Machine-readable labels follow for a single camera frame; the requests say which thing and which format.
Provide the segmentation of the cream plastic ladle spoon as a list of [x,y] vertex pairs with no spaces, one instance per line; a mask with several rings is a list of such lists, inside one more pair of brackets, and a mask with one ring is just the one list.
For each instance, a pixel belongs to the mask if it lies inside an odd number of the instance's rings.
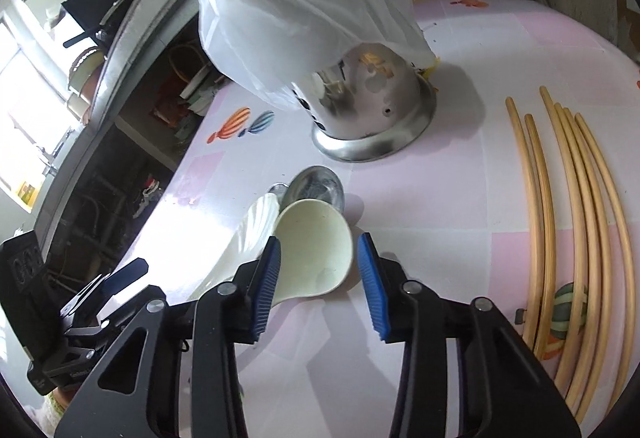
[[289,205],[279,215],[273,236],[280,242],[281,265],[272,306],[331,293],[349,275],[352,233],[331,204],[305,199]]

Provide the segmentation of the stainless steel spoon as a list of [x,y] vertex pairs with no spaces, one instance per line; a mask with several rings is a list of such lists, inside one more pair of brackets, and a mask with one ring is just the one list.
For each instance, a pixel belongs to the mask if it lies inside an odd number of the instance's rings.
[[283,211],[290,204],[302,200],[320,200],[332,205],[335,210],[345,210],[345,192],[338,176],[326,166],[314,165],[299,172],[289,184],[273,184],[269,189]]

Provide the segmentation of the wooden chopstick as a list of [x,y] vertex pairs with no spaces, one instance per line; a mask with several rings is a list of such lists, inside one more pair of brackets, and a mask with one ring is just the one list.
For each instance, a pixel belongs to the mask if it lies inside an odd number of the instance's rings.
[[598,339],[601,306],[600,236],[596,206],[594,205],[594,171],[587,145],[570,110],[563,108],[559,102],[554,105],[554,108],[559,114],[568,146],[570,146],[570,155],[573,159],[579,186],[579,205],[582,207],[585,218],[586,242],[582,243],[582,247],[585,247],[587,251],[588,283],[586,287],[579,288],[579,291],[582,292],[579,311],[582,311],[582,304],[587,302],[586,320],[584,333],[582,333],[582,347],[580,347],[573,380],[567,394],[570,408],[578,410],[580,404],[586,400],[586,387]]
[[608,223],[604,208],[603,195],[600,188],[591,151],[586,143],[586,136],[577,125],[570,109],[563,109],[564,117],[570,123],[570,129],[576,139],[580,160],[585,166],[588,179],[588,195],[593,206],[593,221],[588,218],[588,242],[593,242],[598,253],[594,258],[594,265],[589,265],[588,287],[588,319],[599,316],[597,323],[586,323],[584,344],[592,344],[592,366],[587,377],[587,384],[580,400],[576,418],[581,423],[587,415],[594,393],[599,384],[604,365],[606,347],[608,347],[608,333],[611,328],[612,316],[612,255],[611,242],[608,236]]
[[582,294],[584,294],[587,271],[586,222],[573,152],[572,149],[570,149],[570,141],[563,127],[561,114],[558,112],[558,109],[555,108],[555,103],[547,87],[539,87],[539,93],[546,107],[560,151],[568,198],[570,199],[570,216],[572,217],[573,223],[573,300],[572,306],[570,306],[570,320],[568,320],[564,351],[555,375],[556,387],[559,388],[562,394],[566,395],[574,375],[574,368],[577,363],[580,346],[579,330],[580,321],[582,321]]
[[542,150],[540,137],[534,117],[527,113],[525,125],[532,145],[535,160],[541,202],[541,227],[544,233],[544,283],[540,304],[539,325],[535,340],[534,353],[539,360],[544,359],[554,306],[554,287],[556,271],[555,217],[551,185],[546,157]]
[[534,348],[540,317],[542,287],[544,286],[544,236],[540,227],[540,205],[532,157],[527,146],[518,108],[516,108],[512,97],[506,99],[506,111],[508,111],[515,143],[518,147],[526,193],[529,229],[529,276],[523,338],[529,348]]
[[608,347],[606,347],[603,369],[594,393],[594,396],[599,395],[602,398],[605,412],[611,413],[627,384],[636,338],[637,289],[634,276],[634,253],[632,253],[623,203],[604,153],[584,117],[577,113],[574,119],[582,134],[586,136],[586,143],[591,151],[592,163],[603,195],[608,236],[611,242],[611,328],[608,333]]

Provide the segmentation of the concrete kitchen counter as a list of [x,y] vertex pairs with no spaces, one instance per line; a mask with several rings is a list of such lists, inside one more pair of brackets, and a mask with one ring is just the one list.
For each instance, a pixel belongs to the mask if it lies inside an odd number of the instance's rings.
[[44,182],[34,232],[49,253],[58,223],[82,172],[126,100],[169,42],[198,12],[198,0],[134,0],[101,73],[89,123],[66,140]]

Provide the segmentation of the stainless steel utensil holder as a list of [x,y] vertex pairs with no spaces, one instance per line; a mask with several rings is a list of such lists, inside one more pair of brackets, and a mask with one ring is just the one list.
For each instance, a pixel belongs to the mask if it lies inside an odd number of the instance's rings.
[[369,162],[413,143],[431,124],[436,93],[413,64],[382,44],[361,44],[292,85],[327,157]]

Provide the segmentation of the brown enamel pot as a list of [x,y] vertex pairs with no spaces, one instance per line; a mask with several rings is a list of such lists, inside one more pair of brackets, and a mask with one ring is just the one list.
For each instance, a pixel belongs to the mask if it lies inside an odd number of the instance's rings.
[[99,47],[93,46],[83,50],[70,66],[67,88],[91,104],[102,67],[104,54]]

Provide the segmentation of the white plastic bag liner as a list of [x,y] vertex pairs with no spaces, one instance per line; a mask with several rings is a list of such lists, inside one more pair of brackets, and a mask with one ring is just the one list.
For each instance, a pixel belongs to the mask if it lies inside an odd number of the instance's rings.
[[294,110],[291,87],[355,47],[382,44],[416,68],[435,55],[412,0],[198,0],[200,40],[214,66],[270,106]]

